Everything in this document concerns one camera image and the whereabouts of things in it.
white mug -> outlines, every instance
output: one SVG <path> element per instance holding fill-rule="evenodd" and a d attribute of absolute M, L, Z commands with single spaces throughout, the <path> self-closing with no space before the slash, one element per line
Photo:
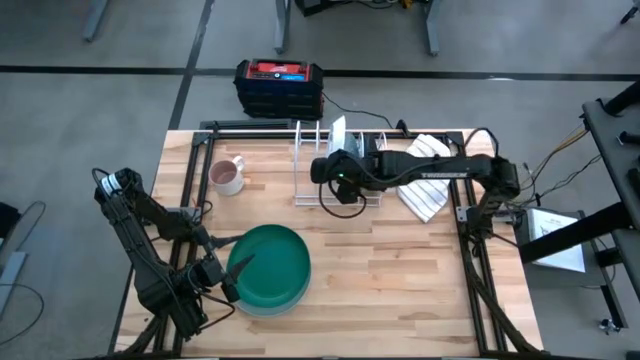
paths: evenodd
<path fill-rule="evenodd" d="M 244 186 L 244 159 L 236 156 L 233 160 L 219 161 L 209 169 L 209 181 L 213 184 L 216 192 L 223 196 L 235 195 Z"/>

mug handle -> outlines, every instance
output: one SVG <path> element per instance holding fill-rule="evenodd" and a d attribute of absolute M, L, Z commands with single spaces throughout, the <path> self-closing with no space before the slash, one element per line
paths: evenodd
<path fill-rule="evenodd" d="M 231 160 L 231 162 L 233 162 L 236 165 L 236 168 L 238 168 L 238 171 L 242 171 L 244 169 L 244 159 L 242 158 L 242 156 L 234 157 L 233 160 Z"/>

teal plate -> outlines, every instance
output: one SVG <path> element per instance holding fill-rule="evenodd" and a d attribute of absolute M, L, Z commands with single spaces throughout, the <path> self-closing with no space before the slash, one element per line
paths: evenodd
<path fill-rule="evenodd" d="M 293 308 L 311 279 L 311 258 L 304 240 L 280 225 L 253 228 L 231 250 L 227 271 L 253 254 L 238 277 L 238 308 L 255 316 L 276 316 Z"/>

striped dish towel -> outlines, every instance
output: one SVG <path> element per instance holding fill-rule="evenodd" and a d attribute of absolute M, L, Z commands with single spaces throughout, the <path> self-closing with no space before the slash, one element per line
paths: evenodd
<path fill-rule="evenodd" d="M 451 156 L 451 150 L 431 135 L 419 135 L 407 148 L 416 157 Z M 397 188 L 398 197 L 422 221 L 427 222 L 447 203 L 450 180 L 416 180 Z"/>

white dish rack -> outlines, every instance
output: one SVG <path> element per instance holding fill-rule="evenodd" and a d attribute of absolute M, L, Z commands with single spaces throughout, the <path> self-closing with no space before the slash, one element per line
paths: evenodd
<path fill-rule="evenodd" d="M 317 184 L 311 183 L 309 177 L 309 169 L 311 161 L 318 157 L 324 157 L 328 140 L 322 139 L 320 136 L 320 122 L 316 123 L 313 133 L 305 132 L 305 134 L 314 134 L 313 138 L 303 138 L 300 121 L 296 123 L 295 145 L 293 150 L 293 184 L 294 184 L 294 204 L 296 206 L 320 206 L 318 197 Z M 360 146 L 364 143 L 364 133 L 358 132 L 354 134 Z M 387 148 L 387 137 L 382 132 L 376 140 L 379 150 Z M 322 202 L 325 206 L 362 206 L 363 200 L 358 198 L 355 204 L 343 205 L 331 193 L 327 184 L 322 185 Z M 382 203 L 382 193 L 379 191 L 363 191 L 362 194 L 367 199 L 368 207 L 380 207 Z"/>

